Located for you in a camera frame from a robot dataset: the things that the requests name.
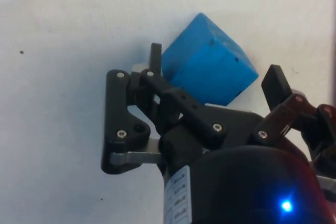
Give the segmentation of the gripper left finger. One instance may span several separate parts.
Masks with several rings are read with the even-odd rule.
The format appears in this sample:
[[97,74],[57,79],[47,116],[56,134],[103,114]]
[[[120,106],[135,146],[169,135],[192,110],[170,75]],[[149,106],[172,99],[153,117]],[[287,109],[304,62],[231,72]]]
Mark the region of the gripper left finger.
[[161,60],[162,46],[153,43],[148,68],[106,75],[101,169],[107,174],[142,164],[155,164],[165,173],[224,142],[227,128],[220,112],[166,81]]

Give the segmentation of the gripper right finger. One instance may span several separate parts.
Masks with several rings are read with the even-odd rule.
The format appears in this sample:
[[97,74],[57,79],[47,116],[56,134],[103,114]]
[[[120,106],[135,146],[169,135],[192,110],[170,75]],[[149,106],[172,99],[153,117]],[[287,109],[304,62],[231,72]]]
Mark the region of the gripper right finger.
[[334,167],[335,107],[314,107],[302,94],[293,92],[279,65],[269,67],[261,87],[270,113],[256,127],[253,140],[288,149],[286,134],[294,129],[301,133],[315,165]]

